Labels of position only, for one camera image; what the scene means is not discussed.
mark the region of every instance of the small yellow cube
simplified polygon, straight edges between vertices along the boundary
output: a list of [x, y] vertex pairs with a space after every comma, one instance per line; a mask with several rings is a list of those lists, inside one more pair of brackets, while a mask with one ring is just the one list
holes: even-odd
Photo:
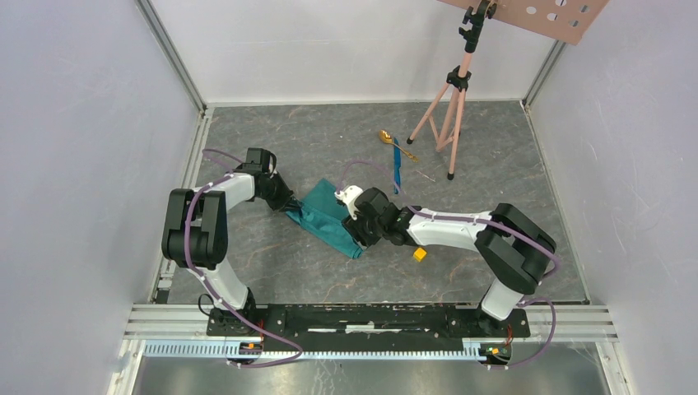
[[416, 249], [415, 253], [412, 255], [417, 262], [421, 262], [422, 259], [426, 256], [426, 251], [423, 248]]

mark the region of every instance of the black mounting plate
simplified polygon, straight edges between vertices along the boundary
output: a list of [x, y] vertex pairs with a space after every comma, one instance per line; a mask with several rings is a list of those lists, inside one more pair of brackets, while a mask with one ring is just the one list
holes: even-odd
[[[268, 304], [255, 315], [264, 329], [305, 351], [461, 351], [464, 337], [506, 338], [508, 326], [514, 337], [531, 336], [522, 309], [500, 323], [463, 304]], [[212, 314], [208, 336], [240, 336], [237, 325], [219, 321]], [[268, 337], [264, 343], [265, 351], [294, 350]]]

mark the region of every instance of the white enclosure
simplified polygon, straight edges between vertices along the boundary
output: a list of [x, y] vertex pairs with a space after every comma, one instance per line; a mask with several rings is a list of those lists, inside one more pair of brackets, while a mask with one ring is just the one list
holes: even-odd
[[130, 1], [3, 2], [0, 393], [104, 393], [197, 111]]
[[533, 125], [637, 390], [694, 393], [698, 6], [650, 3], [608, 3], [561, 56]]
[[[151, 2], [210, 107], [431, 100], [463, 56], [436, 0]], [[698, 6], [650, 3], [610, 1], [529, 114], [635, 389], [692, 393]], [[552, 45], [487, 21], [468, 98], [523, 99]], [[133, 0], [5, 2], [0, 50], [0, 393], [103, 393], [200, 113]]]
[[[460, 64], [463, 10], [436, 0], [155, 0], [209, 103], [433, 100]], [[552, 39], [487, 21], [471, 100], [521, 99]]]

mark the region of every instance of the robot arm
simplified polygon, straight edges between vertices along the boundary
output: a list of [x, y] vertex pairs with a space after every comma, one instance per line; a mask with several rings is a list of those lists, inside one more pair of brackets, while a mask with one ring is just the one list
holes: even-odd
[[377, 188], [363, 191], [353, 185], [336, 193], [336, 198], [350, 214], [342, 224], [365, 248], [387, 239], [396, 245], [440, 244], [479, 252], [496, 276], [479, 309], [498, 321], [509, 317], [523, 295], [535, 292], [550, 260], [521, 240], [510, 243], [510, 235], [477, 220], [506, 225], [552, 253], [556, 248], [548, 234], [510, 204], [501, 203], [494, 211], [477, 214], [421, 207], [414, 207], [413, 212], [409, 207], [397, 208]]
[[[241, 202], [251, 202], [255, 198], [264, 199], [274, 211], [300, 209], [286, 183], [276, 170], [277, 158], [261, 148], [250, 148], [245, 162], [226, 174], [224, 179], [208, 189], [198, 200], [194, 210], [190, 233], [192, 261], [198, 270], [205, 274], [223, 300], [235, 309], [254, 306], [248, 303], [252, 298], [247, 286], [235, 275], [226, 258], [228, 250], [227, 212]], [[162, 252], [166, 258], [188, 269], [184, 258], [184, 222], [189, 203], [200, 188], [175, 189], [165, 216], [165, 229], [162, 236]], [[197, 279], [203, 278], [193, 271]], [[214, 305], [223, 309], [220, 301]]]

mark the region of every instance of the teal towel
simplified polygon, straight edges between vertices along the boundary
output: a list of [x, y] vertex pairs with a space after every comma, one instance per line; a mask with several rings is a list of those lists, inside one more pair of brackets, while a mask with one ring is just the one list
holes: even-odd
[[335, 189], [332, 183], [321, 179], [301, 200], [303, 204], [300, 211], [287, 211], [286, 215], [337, 251], [351, 259], [357, 259], [364, 250], [342, 226], [342, 220], [349, 215], [349, 211], [337, 203]]

